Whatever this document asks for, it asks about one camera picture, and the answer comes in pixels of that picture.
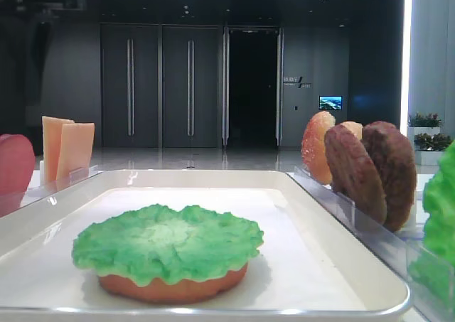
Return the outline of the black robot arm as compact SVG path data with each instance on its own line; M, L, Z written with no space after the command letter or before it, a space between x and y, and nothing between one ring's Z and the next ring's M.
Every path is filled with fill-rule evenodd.
M1 0L1 16L23 28L26 62L43 72L56 11L84 11L86 0Z

